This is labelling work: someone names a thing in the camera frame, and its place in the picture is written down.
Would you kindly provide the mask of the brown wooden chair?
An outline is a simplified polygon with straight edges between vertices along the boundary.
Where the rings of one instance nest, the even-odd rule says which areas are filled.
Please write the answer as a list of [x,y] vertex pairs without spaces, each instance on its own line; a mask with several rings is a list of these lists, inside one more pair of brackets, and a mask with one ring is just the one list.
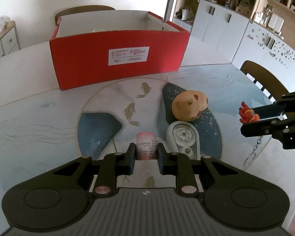
[[68,16],[72,14],[85,13],[85,12],[110,11],[110,10],[115,10],[115,8],[106,6],[106,5],[84,5],[84,6],[71,7],[61,12],[58,12],[55,15],[55,25],[59,26],[58,20],[62,16]]

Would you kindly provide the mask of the yellow spotted plush toy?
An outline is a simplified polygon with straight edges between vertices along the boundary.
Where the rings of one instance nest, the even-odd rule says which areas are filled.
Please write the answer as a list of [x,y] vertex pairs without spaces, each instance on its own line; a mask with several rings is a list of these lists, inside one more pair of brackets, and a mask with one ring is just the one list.
[[192,122],[201,116],[208,107],[208,98],[200,91],[183,91],[172,102],[171,110],[174,117],[183,122]]

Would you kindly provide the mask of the red cardboard box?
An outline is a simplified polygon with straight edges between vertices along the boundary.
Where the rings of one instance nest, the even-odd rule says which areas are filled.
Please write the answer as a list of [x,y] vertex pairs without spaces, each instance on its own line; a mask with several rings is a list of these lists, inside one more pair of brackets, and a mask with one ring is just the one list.
[[149,11],[59,17],[49,47],[59,88],[179,69],[190,33]]

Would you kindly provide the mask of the white sideboard cabinet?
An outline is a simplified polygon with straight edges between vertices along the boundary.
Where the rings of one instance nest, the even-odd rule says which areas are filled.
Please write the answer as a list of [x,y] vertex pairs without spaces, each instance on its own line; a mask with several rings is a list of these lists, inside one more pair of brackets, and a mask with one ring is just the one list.
[[14,21],[6,23],[5,28],[0,32],[0,58],[20,50],[16,24]]

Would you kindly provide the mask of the red dragon plush keychain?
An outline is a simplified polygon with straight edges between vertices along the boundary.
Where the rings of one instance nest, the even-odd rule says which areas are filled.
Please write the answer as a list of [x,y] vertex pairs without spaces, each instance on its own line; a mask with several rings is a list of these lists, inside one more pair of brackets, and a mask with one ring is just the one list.
[[257,122],[260,120],[259,115],[256,114],[254,110],[251,109],[248,105],[246,105],[245,102],[241,102],[241,107],[239,108],[239,116],[239,120],[242,124]]

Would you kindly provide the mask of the white wall cabinet unit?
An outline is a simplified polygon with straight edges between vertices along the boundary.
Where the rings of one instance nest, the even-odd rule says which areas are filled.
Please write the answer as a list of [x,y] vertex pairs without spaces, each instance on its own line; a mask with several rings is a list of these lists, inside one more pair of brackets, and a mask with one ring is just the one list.
[[171,17],[191,34],[183,66],[249,60],[295,91],[295,0],[174,0]]

